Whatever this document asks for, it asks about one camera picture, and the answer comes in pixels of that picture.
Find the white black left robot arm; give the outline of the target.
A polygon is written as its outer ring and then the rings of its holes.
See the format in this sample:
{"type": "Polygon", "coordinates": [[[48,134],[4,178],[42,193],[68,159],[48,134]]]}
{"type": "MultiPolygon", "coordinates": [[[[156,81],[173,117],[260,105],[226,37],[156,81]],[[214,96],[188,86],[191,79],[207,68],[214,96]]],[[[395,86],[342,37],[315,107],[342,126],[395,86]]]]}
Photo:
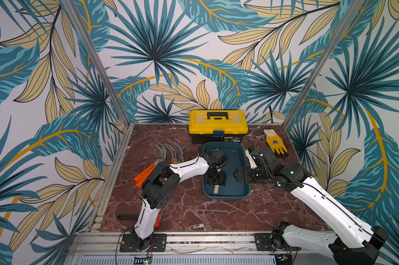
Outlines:
{"type": "Polygon", "coordinates": [[[141,184],[142,208],[133,234],[141,241],[149,239],[160,210],[171,201],[179,184],[196,176],[212,180],[224,176],[221,168],[226,161],[224,152],[214,151],[179,164],[158,163],[141,184]]]}

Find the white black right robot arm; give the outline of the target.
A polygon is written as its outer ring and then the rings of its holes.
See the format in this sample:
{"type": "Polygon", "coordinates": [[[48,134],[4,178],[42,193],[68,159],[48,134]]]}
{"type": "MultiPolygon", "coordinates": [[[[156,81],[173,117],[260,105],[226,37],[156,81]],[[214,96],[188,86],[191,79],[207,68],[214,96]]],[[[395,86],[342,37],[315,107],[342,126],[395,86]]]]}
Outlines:
{"type": "Polygon", "coordinates": [[[373,265],[388,238],[381,226],[371,226],[337,202],[301,165],[281,160],[268,147],[250,147],[249,167],[238,167],[239,183],[273,184],[302,201],[329,227],[329,231],[302,229],[280,223],[268,241],[274,250],[306,249],[333,259],[339,265],[373,265]]]}

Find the wooden handle sickle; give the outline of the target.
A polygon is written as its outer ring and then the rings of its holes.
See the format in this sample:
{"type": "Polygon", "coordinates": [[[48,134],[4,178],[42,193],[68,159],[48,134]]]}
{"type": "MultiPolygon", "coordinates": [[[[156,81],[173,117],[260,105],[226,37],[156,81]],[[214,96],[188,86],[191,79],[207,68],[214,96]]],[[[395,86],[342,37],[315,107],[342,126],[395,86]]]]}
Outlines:
{"type": "Polygon", "coordinates": [[[171,163],[172,164],[178,163],[178,159],[177,159],[177,154],[176,154],[175,148],[172,145],[169,145],[169,144],[162,144],[162,146],[164,148],[166,148],[170,152],[170,154],[171,154],[171,163]]]}
{"type": "Polygon", "coordinates": [[[213,189],[213,194],[218,194],[218,192],[219,192],[219,185],[215,185],[213,189]]]}
{"type": "Polygon", "coordinates": [[[185,153],[184,149],[176,142],[169,141],[169,144],[171,144],[173,147],[176,148],[177,150],[177,155],[175,159],[175,163],[182,163],[185,161],[185,153]]]}

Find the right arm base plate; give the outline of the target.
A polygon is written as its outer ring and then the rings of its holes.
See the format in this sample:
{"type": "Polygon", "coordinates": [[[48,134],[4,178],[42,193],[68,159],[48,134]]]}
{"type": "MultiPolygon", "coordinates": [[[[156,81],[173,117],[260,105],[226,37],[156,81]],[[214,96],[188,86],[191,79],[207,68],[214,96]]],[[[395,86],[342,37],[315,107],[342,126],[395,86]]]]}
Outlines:
{"type": "Polygon", "coordinates": [[[272,233],[256,233],[254,234],[254,242],[257,251],[290,252],[301,250],[300,247],[288,245],[281,235],[273,235],[272,233]]]}

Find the teal plastic tray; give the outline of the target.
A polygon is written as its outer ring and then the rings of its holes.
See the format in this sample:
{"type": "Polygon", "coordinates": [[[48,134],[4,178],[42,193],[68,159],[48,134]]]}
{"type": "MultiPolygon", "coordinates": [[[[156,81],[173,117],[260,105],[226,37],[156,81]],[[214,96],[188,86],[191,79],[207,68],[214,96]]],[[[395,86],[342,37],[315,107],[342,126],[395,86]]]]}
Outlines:
{"type": "Polygon", "coordinates": [[[236,142],[208,142],[203,147],[204,153],[210,151],[222,151],[227,157],[223,164],[222,171],[226,175],[225,185],[219,185],[215,193],[216,185],[212,184],[206,177],[203,177],[203,191],[210,199],[235,200],[244,199],[251,191],[250,184],[245,181],[238,183],[234,177],[238,167],[247,166],[247,158],[243,146],[236,142]]]}

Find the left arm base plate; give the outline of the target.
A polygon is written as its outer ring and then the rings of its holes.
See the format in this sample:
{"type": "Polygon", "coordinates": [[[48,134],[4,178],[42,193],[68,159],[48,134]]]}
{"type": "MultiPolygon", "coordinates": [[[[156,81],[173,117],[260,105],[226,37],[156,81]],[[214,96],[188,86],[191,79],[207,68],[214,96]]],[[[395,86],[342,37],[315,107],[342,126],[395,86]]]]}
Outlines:
{"type": "Polygon", "coordinates": [[[166,234],[152,234],[145,239],[140,239],[136,234],[125,234],[120,246],[120,252],[165,252],[166,234]]]}

